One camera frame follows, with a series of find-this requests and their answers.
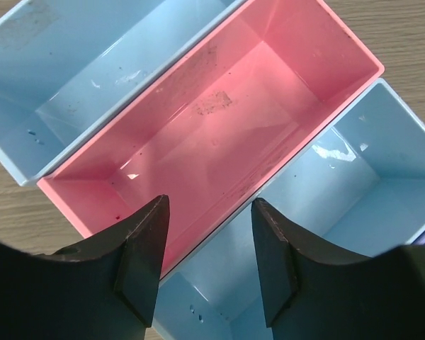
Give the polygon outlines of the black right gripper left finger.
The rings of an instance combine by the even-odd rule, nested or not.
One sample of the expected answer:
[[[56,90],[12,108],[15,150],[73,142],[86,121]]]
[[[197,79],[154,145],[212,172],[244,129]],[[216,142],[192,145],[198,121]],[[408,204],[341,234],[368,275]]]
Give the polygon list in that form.
[[[0,242],[0,339],[143,339],[169,228],[167,195],[53,254]]]

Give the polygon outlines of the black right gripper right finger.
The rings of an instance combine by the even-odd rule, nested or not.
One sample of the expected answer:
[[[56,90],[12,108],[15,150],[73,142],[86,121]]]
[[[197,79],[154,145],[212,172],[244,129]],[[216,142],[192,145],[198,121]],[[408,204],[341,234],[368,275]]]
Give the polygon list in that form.
[[[425,245],[363,256],[262,198],[251,205],[251,224],[275,339],[425,339]]]

